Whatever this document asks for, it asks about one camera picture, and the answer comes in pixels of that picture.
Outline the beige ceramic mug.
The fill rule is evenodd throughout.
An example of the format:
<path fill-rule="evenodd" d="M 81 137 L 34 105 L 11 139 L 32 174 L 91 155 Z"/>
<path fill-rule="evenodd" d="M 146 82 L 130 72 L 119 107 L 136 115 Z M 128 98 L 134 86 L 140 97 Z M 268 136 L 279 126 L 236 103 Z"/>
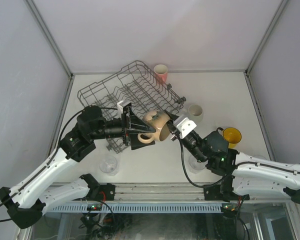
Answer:
<path fill-rule="evenodd" d="M 149 111 L 144 115 L 142 120 L 153 127 L 155 129 L 155 132 L 139 133 L 137 135 L 138 140 L 143 144 L 150 144 L 153 141 L 164 141 L 170 134 L 170 130 L 167 126 L 167 123 L 170 119 L 171 118 L 164 111 Z"/>

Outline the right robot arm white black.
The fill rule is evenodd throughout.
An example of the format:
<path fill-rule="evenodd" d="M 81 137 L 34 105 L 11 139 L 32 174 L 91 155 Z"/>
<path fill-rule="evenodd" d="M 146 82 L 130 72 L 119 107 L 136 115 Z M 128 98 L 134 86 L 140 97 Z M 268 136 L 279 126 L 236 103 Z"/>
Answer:
<path fill-rule="evenodd" d="M 188 150 L 207 170 L 220 176 L 215 183 L 190 184 L 205 191 L 216 189 L 228 202 L 231 198 L 252 195 L 289 198 L 300 205 L 300 163 L 282 163 L 250 156 L 229 148 L 220 128 L 202 138 L 196 124 L 186 116 L 169 113 L 168 129 L 172 140 L 178 140 L 182 151 Z"/>

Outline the white speckled ceramic mug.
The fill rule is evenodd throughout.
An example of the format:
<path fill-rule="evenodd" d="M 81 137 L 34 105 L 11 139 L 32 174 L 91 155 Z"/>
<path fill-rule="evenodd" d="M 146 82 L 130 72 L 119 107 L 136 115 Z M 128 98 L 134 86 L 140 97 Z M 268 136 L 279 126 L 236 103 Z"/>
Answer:
<path fill-rule="evenodd" d="M 204 112 L 200 105 L 191 104 L 187 109 L 187 113 L 188 118 L 196 124 L 199 124 L 203 120 Z"/>

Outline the pink ceramic cup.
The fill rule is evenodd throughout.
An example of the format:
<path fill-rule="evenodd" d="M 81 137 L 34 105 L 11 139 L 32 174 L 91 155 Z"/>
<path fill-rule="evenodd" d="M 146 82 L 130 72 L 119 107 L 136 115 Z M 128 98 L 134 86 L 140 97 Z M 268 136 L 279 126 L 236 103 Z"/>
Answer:
<path fill-rule="evenodd" d="M 154 72 L 155 74 L 161 78 L 162 82 L 166 82 L 167 81 L 167 77 L 168 77 L 168 67 L 164 64 L 157 64 L 154 67 Z"/>

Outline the grey wire dish rack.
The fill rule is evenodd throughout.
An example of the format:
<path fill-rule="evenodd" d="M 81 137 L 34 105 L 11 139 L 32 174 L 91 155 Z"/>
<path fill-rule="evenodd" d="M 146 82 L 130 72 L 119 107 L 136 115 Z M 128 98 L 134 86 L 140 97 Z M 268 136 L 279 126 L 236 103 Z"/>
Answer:
<path fill-rule="evenodd" d="M 166 110 L 178 115 L 186 102 L 184 96 L 173 91 L 171 84 L 162 82 L 150 67 L 139 60 L 80 89 L 77 98 L 84 107 L 96 105 L 105 108 L 102 113 L 107 120 L 120 117 L 113 108 L 122 100 L 131 101 L 133 112 L 139 118 L 152 110 Z"/>

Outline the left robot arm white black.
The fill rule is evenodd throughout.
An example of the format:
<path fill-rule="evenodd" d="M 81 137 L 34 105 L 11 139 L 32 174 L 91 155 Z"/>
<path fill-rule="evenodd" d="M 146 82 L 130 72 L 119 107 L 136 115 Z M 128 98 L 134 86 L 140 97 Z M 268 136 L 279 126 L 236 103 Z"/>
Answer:
<path fill-rule="evenodd" d="M 57 189 L 48 189 L 60 174 L 96 149 L 96 140 L 121 138 L 134 150 L 141 147 L 138 134 L 156 131 L 135 115 L 130 103 L 123 107 L 120 118 L 106 120 L 102 111 L 102 107 L 90 105 L 76 113 L 73 129 L 60 135 L 55 150 L 36 170 L 15 186 L 0 188 L 1 205 L 20 229 L 31 227 L 50 209 L 69 201 L 101 200 L 100 184 L 90 173 Z"/>

